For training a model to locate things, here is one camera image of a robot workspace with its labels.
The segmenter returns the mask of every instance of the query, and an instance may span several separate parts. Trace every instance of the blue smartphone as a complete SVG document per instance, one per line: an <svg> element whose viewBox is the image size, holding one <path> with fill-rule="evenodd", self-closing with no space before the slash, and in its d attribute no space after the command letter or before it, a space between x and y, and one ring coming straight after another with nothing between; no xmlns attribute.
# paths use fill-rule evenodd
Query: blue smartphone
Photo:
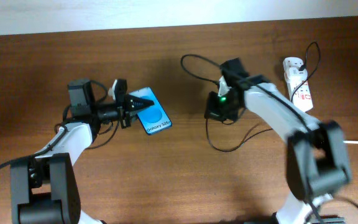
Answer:
<svg viewBox="0 0 358 224"><path fill-rule="evenodd" d="M154 102L153 106L137 114L137 117L142 123L143 128L147 134L155 134L164 129L172 127L171 120L162 108L161 104L158 102L157 97L155 97L150 87L145 87L143 89L133 91L130 93L130 95L146 100L152 100Z"/></svg>

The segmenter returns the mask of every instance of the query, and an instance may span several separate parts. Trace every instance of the power strip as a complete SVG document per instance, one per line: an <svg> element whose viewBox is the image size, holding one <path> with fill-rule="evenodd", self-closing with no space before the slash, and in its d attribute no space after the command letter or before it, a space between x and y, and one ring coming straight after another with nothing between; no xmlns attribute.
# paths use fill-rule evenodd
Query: power strip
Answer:
<svg viewBox="0 0 358 224"><path fill-rule="evenodd" d="M288 94L291 96L293 91L301 85L303 81L308 77L308 71L304 69L303 71L299 71L299 68L303 65L303 61L297 57L287 57L283 61L284 66L284 77L287 82ZM305 82L299 89L296 91L293 96L293 104L306 112L313 108L313 102L311 100L311 93L309 90L308 82Z"/></svg>

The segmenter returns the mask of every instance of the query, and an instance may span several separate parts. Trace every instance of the white wall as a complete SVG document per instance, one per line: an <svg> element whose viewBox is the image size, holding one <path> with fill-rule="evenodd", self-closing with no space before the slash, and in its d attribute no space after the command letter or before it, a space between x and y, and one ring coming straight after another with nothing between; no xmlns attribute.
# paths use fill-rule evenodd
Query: white wall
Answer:
<svg viewBox="0 0 358 224"><path fill-rule="evenodd" d="M358 16L358 0L0 0L0 35Z"/></svg>

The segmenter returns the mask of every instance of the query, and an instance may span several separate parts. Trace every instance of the electrical outlet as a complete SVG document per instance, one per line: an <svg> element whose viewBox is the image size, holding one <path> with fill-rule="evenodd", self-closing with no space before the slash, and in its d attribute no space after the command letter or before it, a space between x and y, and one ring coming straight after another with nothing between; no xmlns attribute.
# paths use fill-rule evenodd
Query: electrical outlet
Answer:
<svg viewBox="0 0 358 224"><path fill-rule="evenodd" d="M283 61L284 78L287 83L290 99L295 89L308 77L308 71L306 69L299 71L302 65L302 59L296 57L288 57ZM308 82L305 82L299 87L298 91L296 91L293 96L293 104L303 112L313 108Z"/></svg>

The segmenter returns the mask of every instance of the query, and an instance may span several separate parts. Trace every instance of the black wire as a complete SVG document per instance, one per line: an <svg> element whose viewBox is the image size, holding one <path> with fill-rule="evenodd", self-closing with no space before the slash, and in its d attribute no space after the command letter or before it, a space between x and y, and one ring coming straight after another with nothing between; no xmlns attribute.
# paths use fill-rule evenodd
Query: black wire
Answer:
<svg viewBox="0 0 358 224"><path fill-rule="evenodd" d="M199 77L198 75L196 75L196 74L192 73L191 71L189 71L189 70L185 67L185 65L183 64L183 60L184 60L186 57L200 58L200 59L202 59L202 60L204 60L204 61L206 61L206 62L209 62L210 64L215 65L215 66L217 66L217 67L220 68L220 65L219 65L218 63L216 63L216 62L214 62L214 61L212 61L212 60L210 60L210 59L208 59L208 58L206 58L206 57L203 57L203 56L200 56L200 55L196 55L196 54L186 54L186 55L182 56L181 59L180 59L180 66L181 66L181 68L182 68L185 72L187 72L189 75L191 75L192 77L197 78L197 79L199 79L199 80L208 81L208 82L214 83L215 85L219 86L219 81L214 81L214 80L210 80L209 78Z"/></svg>
<svg viewBox="0 0 358 224"><path fill-rule="evenodd" d="M68 110L70 109L71 104L67 105L65 109L63 110L63 119L62 121L65 121L67 119Z"/></svg>
<svg viewBox="0 0 358 224"><path fill-rule="evenodd" d="M94 83L94 84L100 86L104 90L104 96L96 101L96 104L100 104L107 98L107 96L109 94L109 90L102 83L100 83L96 80L90 80L90 81L91 81L91 83Z"/></svg>
<svg viewBox="0 0 358 224"><path fill-rule="evenodd" d="M113 127L113 123L111 123L110 127L108 129L106 129L105 131L102 131L102 132L99 132L98 135L102 135L102 134L106 134L108 133L109 131L111 131L112 127Z"/></svg>
<svg viewBox="0 0 358 224"><path fill-rule="evenodd" d="M24 157L20 157L20 158L17 158L17 159L12 159L10 161L4 162L4 163L2 163L0 165L0 169L2 169L4 167L7 167L9 165L15 164L17 162L33 159L33 158L35 158L37 156L44 155L44 154L48 153L49 151L51 151L53 149L53 147L55 147L56 144L62 139L62 137L64 137L64 135L66 135L66 133L68 132L67 127L65 125L63 125L62 127L64 128L64 131L62 132L62 134L59 135L59 137L57 137L56 140L54 140L53 143L49 144L46 149L44 149L43 151L37 152L37 153L35 153L33 155L24 156Z"/></svg>
<svg viewBox="0 0 358 224"><path fill-rule="evenodd" d="M347 197L342 197L342 196L335 196L334 200L340 201L340 202L347 202L353 206L355 206L358 209L358 203L356 203L355 201L347 198Z"/></svg>
<svg viewBox="0 0 358 224"><path fill-rule="evenodd" d="M257 126L259 126L259 124L256 124L256 125L254 125L252 128L250 128L250 129L248 130L248 132L246 133L246 135L244 136L244 138L241 140L241 142L240 142L237 146L232 147L232 148L230 148L230 149L219 149L219 148L217 148L216 146L214 146L214 144L212 143L211 139L209 138L208 119L205 119L206 139L208 140L209 145L210 145L213 149L215 149L215 150L217 150L217 151L219 151L219 152L232 152L232 151L235 151L235 150L239 149L242 145L244 145L244 143L246 143L248 140L252 139L252 138L255 137L256 135L261 134L261 133L264 133L264 132L266 132L266 131L271 131L271 130L273 130L272 128L266 129L266 130L262 130L262 131L259 131L259 132L255 133L255 134L253 134L253 135L250 136L249 138L247 138L248 135L251 133L251 131L254 130Z"/></svg>
<svg viewBox="0 0 358 224"><path fill-rule="evenodd" d="M97 148L102 147L102 146L104 146L105 144L109 143L109 141L110 141L110 140L114 137L114 135L116 134L118 127L119 127L119 121L117 121L116 128L115 128L114 132L112 133L112 135L110 136L110 138L107 139L107 141L105 141L104 143L102 143L102 144L100 144L100 145L98 145L98 146L87 147L86 149L97 149Z"/></svg>
<svg viewBox="0 0 358 224"><path fill-rule="evenodd" d="M321 52L320 52L320 47L318 46L317 42L314 41L312 43L309 44L309 46L306 48L306 53L305 53L305 64L303 64L301 66L302 67L305 67L306 68L306 64L308 62L308 52L309 52L309 48L310 46L312 46L313 44L316 45L316 48L317 48L317 51L318 51L318 61L317 61L317 64L314 68L314 70L310 73L310 75L308 75L308 77L306 78L305 81L303 81L300 85L298 85L298 87L295 89L295 91L292 93L292 96L291 96L291 102L293 101L293 96L295 95L295 93L299 90L299 88L301 88L301 86L307 82L309 80L309 78L311 78L313 76L313 74L317 71L317 68L318 68L318 65L320 64L320 60L321 60Z"/></svg>

